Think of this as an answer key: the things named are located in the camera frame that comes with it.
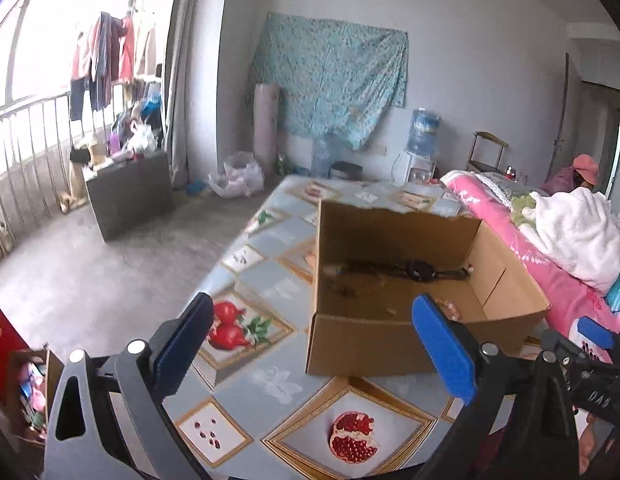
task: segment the white blanket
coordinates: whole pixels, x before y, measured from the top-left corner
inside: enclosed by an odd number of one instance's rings
[[[601,193],[578,187],[571,193],[530,193],[534,208],[520,231],[559,267],[605,296],[620,272],[620,232]]]

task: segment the shoe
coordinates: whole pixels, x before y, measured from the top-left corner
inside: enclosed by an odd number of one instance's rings
[[[14,245],[16,245],[14,237],[5,222],[0,222],[0,242],[3,245],[5,254],[10,254],[14,250]]]

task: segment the red bag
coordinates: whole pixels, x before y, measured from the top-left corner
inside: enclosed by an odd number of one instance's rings
[[[24,350],[29,348],[23,338],[18,334],[12,324],[0,310],[0,402],[6,401],[6,373],[8,357],[13,350]]]

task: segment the table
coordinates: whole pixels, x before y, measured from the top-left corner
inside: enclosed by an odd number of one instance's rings
[[[436,373],[305,374],[319,197],[399,212],[466,214],[455,195],[439,186],[398,189],[289,176],[277,187],[199,287],[214,298],[223,319],[239,316],[234,324],[247,327],[247,336],[234,328],[217,330],[176,395],[164,402],[215,478],[359,478],[423,463],[462,407]],[[242,346],[244,339],[253,344]],[[493,430],[506,424],[511,408],[512,400],[504,399]],[[334,420],[349,411],[375,419],[378,449],[356,464],[337,458],[328,445]]]

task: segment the hanging clothes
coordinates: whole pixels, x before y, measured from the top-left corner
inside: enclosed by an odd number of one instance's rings
[[[134,75],[154,75],[156,72],[156,32],[154,16],[137,13]]]
[[[103,110],[112,101],[112,81],[118,79],[119,38],[125,33],[121,20],[101,12],[87,36],[79,35],[70,80],[72,121],[82,117],[86,90],[93,111]]]
[[[271,12],[248,95],[257,83],[278,83],[282,130],[334,133],[358,150],[389,106],[404,106],[407,74],[406,32]]]
[[[129,84],[134,79],[134,23],[131,16],[123,18],[123,28],[126,32],[121,42],[118,78]]]

